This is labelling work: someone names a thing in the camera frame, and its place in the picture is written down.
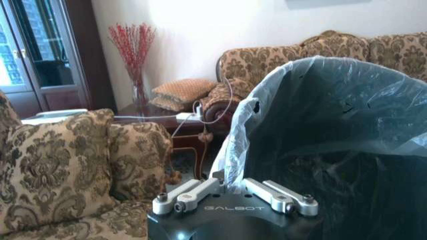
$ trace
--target power strip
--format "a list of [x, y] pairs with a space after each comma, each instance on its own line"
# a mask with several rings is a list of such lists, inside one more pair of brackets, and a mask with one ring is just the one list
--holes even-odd
[[195, 108], [195, 113], [192, 112], [180, 112], [176, 115], [176, 121], [202, 121], [202, 106], [199, 105]]
[[176, 121], [182, 122], [182, 121], [200, 121], [202, 120], [202, 115], [198, 115], [192, 112], [180, 112], [176, 115]]

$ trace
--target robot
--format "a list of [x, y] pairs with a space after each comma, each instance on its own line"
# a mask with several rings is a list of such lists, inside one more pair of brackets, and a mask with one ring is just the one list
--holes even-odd
[[271, 180], [246, 178], [242, 194], [226, 193], [222, 178], [191, 179], [152, 200], [152, 240], [322, 239], [319, 203]]

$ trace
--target wooden cabinet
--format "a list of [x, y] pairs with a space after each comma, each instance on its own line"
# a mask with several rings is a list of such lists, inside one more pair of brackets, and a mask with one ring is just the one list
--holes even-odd
[[2, 0], [2, 10], [0, 89], [20, 117], [78, 108], [116, 112], [92, 1]]

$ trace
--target white wall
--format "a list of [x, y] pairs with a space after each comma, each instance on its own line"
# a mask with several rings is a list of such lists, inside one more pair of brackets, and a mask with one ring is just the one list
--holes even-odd
[[156, 27], [147, 56], [148, 90], [182, 78], [216, 79], [231, 48], [296, 44], [326, 30], [364, 37], [427, 31], [427, 0], [92, 0], [118, 108], [131, 81], [108, 26]]

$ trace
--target wooden side table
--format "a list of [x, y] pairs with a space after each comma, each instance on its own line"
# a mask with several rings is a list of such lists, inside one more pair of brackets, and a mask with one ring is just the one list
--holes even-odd
[[[115, 123], [139, 123], [154, 122], [162, 124], [172, 135], [176, 128], [180, 125], [180, 121], [175, 116], [178, 112], [162, 109], [152, 104], [147, 104], [142, 109], [138, 109], [134, 104], [128, 105], [119, 110], [118, 116], [134, 116], [134, 117], [164, 117], [151, 119], [136, 118], [116, 118]], [[203, 178], [202, 166], [206, 159], [210, 142], [212, 140], [212, 134], [207, 132], [206, 126], [199, 121], [186, 121], [175, 137], [172, 138], [174, 151], [194, 151], [195, 163], [194, 163], [194, 177], [195, 179]]]

